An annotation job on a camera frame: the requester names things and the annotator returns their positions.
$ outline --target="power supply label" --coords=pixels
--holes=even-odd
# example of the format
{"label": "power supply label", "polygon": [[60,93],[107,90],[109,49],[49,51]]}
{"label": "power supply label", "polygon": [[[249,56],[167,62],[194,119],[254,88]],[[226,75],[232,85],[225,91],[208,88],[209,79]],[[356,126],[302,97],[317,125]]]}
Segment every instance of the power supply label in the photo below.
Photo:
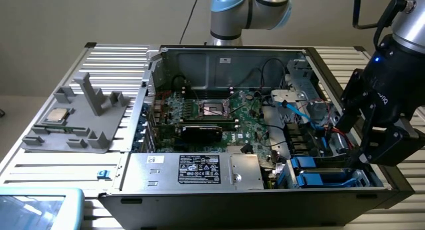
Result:
{"label": "power supply label", "polygon": [[218,155],[180,155],[180,184],[220,184]]}

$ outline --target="tablet screen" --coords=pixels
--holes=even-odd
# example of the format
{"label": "tablet screen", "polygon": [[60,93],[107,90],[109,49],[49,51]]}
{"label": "tablet screen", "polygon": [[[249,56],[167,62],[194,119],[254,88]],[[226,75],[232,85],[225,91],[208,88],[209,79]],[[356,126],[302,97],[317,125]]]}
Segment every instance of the tablet screen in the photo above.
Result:
{"label": "tablet screen", "polygon": [[3,230],[49,230],[63,196],[0,196],[0,228]]}

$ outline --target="warning label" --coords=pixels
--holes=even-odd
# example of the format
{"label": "warning label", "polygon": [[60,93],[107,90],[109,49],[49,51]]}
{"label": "warning label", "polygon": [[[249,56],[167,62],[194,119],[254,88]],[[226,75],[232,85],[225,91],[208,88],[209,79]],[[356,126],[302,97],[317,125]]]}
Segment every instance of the warning label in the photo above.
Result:
{"label": "warning label", "polygon": [[220,184],[218,155],[180,155],[180,184]]}

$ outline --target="white sticker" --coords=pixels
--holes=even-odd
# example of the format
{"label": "white sticker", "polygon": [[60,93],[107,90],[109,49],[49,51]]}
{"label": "white sticker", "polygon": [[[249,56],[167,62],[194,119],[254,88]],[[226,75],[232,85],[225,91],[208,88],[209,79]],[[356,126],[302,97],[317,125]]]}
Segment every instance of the white sticker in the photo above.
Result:
{"label": "white sticker", "polygon": [[230,58],[220,58],[220,63],[230,63],[232,59]]}
{"label": "white sticker", "polygon": [[164,156],[163,155],[148,156],[147,163],[148,164],[163,164],[164,163]]}

